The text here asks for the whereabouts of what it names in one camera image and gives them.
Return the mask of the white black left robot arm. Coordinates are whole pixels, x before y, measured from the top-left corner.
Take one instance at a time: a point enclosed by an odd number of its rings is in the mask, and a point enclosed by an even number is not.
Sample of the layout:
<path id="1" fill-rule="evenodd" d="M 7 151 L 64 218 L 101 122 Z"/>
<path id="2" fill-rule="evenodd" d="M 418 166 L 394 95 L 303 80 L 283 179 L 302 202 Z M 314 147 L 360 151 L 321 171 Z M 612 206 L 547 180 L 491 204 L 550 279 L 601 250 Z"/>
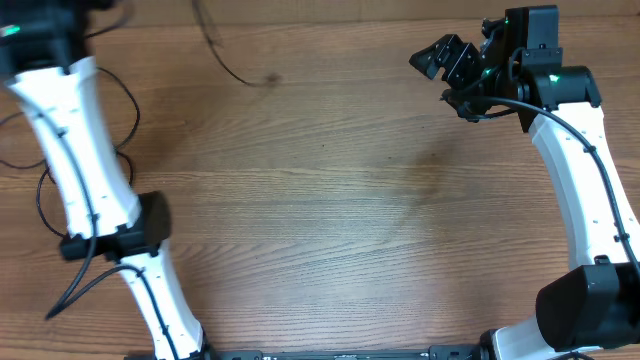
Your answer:
<path id="1" fill-rule="evenodd" d="M 60 244 L 83 264 L 47 316 L 97 285 L 80 282 L 100 255 L 114 262 L 135 298 L 154 359 L 212 359 L 170 257 L 171 220 L 159 191 L 136 194 L 103 121 L 98 68 L 87 46 L 89 12 L 110 1 L 4 1 L 1 79 L 20 102 L 59 189 L 67 219 Z"/>

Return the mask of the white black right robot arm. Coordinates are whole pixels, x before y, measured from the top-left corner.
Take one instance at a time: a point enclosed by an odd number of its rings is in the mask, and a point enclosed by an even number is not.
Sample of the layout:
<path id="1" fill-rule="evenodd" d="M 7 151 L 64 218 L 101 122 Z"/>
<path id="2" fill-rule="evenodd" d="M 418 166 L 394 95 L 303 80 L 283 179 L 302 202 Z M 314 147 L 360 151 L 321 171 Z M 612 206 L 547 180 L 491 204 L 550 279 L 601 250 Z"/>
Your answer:
<path id="1" fill-rule="evenodd" d="M 591 71 L 567 66 L 554 5 L 510 8 L 482 24 L 480 46 L 447 34 L 410 64 L 447 84 L 442 100 L 479 123 L 510 114 L 542 156 L 565 224 L 566 275 L 534 314 L 475 345 L 434 345 L 430 359 L 588 359 L 639 340 L 639 222 L 604 129 Z"/>

